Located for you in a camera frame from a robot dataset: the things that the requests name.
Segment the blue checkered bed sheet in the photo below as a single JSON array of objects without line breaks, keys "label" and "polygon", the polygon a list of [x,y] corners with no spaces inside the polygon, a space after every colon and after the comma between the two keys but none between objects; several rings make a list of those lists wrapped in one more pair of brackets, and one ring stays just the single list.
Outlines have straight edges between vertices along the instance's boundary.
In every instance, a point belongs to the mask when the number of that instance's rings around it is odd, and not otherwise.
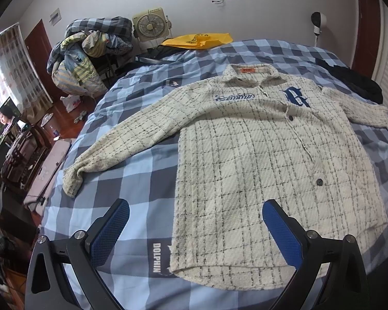
[{"label": "blue checkered bed sheet", "polygon": [[[130,71],[105,94],[71,146],[66,165],[113,126],[161,99],[178,86],[208,79],[228,64],[266,63],[344,93],[349,89],[317,65],[341,60],[322,48],[254,39],[210,50],[187,50],[161,65]],[[355,125],[369,154],[388,215],[388,130]],[[178,138],[172,136],[102,173],[85,177],[76,198],[56,183],[42,220],[41,234],[65,239],[86,230],[112,203],[126,199],[130,219],[100,276],[125,309],[268,309],[277,290],[228,291],[208,288],[169,273]],[[372,309],[388,309],[388,227],[364,255]]]}]

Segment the pile of bedding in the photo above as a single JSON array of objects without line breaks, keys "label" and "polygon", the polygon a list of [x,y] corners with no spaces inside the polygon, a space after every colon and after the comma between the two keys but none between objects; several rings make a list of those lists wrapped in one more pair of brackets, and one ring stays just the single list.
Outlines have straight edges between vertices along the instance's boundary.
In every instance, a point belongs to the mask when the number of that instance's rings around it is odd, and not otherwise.
[{"label": "pile of bedding", "polygon": [[108,88],[92,60],[123,56],[132,50],[131,20],[122,16],[77,19],[52,48],[46,70],[55,86],[67,95],[98,98]]}]

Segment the white wall panel box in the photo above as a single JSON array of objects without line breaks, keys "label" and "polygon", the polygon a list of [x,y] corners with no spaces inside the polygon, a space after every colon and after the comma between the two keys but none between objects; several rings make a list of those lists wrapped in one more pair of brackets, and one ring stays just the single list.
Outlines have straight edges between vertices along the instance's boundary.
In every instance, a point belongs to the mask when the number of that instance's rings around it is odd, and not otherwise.
[{"label": "white wall panel box", "polygon": [[51,26],[55,26],[61,20],[61,12],[60,9],[57,8],[50,16],[49,23]]}]

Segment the white black standing device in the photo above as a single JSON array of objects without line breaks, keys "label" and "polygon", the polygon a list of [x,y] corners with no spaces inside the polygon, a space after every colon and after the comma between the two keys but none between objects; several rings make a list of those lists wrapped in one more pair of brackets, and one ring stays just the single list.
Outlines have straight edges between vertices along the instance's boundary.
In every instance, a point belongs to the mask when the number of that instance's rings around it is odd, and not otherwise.
[{"label": "white black standing device", "polygon": [[315,36],[314,47],[317,47],[318,38],[321,35],[322,30],[327,26],[327,16],[319,11],[316,11],[312,13],[310,19],[313,25],[313,33]]}]

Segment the white plastic bag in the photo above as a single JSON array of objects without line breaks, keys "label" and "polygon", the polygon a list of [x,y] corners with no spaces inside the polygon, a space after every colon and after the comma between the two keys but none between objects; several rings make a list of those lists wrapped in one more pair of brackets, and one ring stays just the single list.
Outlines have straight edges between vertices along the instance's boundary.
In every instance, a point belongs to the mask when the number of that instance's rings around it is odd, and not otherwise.
[{"label": "white plastic bag", "polygon": [[67,113],[70,113],[81,104],[81,98],[77,95],[68,95],[67,97],[60,97],[60,100],[65,106]]}]

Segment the red door right side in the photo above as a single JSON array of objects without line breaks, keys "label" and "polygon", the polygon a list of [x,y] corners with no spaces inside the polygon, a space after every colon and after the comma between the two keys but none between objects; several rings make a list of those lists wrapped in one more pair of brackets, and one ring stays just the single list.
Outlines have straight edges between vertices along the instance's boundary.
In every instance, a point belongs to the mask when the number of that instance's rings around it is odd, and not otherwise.
[{"label": "red door right side", "polygon": [[352,69],[371,78],[380,42],[379,0],[358,0],[357,42]]}]

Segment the patterned window curtain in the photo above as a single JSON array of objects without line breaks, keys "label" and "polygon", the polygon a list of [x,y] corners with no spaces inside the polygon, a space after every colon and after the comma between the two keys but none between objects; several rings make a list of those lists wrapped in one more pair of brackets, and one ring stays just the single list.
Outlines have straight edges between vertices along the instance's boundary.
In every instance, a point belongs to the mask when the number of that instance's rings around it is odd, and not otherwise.
[{"label": "patterned window curtain", "polygon": [[11,99],[22,120],[36,124],[53,105],[22,38],[19,24],[0,32],[0,107]]}]

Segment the black garment on bed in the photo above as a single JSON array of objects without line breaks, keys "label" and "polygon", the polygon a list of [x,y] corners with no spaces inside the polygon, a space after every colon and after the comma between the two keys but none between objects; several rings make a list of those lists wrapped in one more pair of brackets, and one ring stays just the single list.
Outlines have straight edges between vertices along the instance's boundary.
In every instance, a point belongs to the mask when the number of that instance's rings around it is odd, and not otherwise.
[{"label": "black garment on bed", "polygon": [[318,66],[326,69],[335,79],[344,83],[351,91],[364,99],[383,104],[383,93],[378,83],[348,67],[327,64],[323,59],[315,59]]}]

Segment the television screen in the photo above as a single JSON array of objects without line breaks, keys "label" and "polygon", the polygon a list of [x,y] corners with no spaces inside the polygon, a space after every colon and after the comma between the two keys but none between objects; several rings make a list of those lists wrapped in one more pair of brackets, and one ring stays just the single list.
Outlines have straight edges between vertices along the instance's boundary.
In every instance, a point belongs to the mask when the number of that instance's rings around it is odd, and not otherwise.
[{"label": "television screen", "polygon": [[18,125],[21,112],[9,97],[0,107],[0,146],[5,141],[11,129]]}]

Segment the yellow bag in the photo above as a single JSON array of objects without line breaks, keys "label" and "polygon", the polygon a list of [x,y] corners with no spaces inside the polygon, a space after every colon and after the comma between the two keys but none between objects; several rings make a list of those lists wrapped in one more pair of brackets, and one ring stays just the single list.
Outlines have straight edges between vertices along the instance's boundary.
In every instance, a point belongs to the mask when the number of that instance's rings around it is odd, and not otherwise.
[{"label": "yellow bag", "polygon": [[162,45],[188,50],[206,50],[233,42],[229,33],[187,34],[163,41]]}]

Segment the beige box fan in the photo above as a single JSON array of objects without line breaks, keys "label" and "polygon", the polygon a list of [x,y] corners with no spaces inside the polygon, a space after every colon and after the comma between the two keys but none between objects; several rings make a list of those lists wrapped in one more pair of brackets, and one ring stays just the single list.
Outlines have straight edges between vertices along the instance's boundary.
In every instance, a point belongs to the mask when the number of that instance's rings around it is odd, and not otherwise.
[{"label": "beige box fan", "polygon": [[167,38],[171,23],[162,8],[148,9],[132,17],[134,36],[141,42]]}]

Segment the cream plaid shirt jacket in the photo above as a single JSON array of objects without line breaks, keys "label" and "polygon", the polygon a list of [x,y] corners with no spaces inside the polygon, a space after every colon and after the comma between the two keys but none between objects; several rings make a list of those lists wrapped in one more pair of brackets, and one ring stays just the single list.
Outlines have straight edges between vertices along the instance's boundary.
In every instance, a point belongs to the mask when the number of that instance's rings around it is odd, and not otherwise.
[{"label": "cream plaid shirt jacket", "polygon": [[74,197],[83,174],[178,134],[169,270],[220,289],[278,288],[292,271],[261,219],[265,201],[324,237],[352,234],[361,251],[388,225],[353,123],[388,129],[388,109],[269,64],[230,64],[116,125],[66,169],[63,189]]}]

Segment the red wooden door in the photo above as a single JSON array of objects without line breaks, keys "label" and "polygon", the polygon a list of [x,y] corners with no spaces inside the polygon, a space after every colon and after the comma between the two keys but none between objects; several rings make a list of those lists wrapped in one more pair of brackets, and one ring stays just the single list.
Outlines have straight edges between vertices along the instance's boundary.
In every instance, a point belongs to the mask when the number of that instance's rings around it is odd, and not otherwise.
[{"label": "red wooden door", "polygon": [[47,61],[51,53],[51,45],[42,20],[26,37],[25,44],[40,81],[52,101],[58,102],[60,96],[63,96],[64,93],[55,86],[51,76],[47,73]]}]

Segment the pink bench cushion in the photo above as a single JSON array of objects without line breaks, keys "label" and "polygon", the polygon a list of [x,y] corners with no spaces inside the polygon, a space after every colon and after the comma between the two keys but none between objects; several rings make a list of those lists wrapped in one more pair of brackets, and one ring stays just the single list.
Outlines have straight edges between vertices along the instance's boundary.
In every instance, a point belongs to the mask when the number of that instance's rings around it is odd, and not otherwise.
[{"label": "pink bench cushion", "polygon": [[59,139],[45,158],[23,202],[30,211],[43,216],[58,171],[65,162],[71,143],[69,138]]}]

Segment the dark wooden chair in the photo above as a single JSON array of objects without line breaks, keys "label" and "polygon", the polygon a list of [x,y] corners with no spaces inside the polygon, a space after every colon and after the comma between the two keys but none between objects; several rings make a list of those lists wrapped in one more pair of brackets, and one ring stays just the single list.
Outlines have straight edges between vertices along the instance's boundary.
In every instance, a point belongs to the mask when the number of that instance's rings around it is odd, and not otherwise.
[{"label": "dark wooden chair", "polygon": [[28,190],[51,149],[42,128],[28,126],[15,138],[1,168],[3,183]]}]

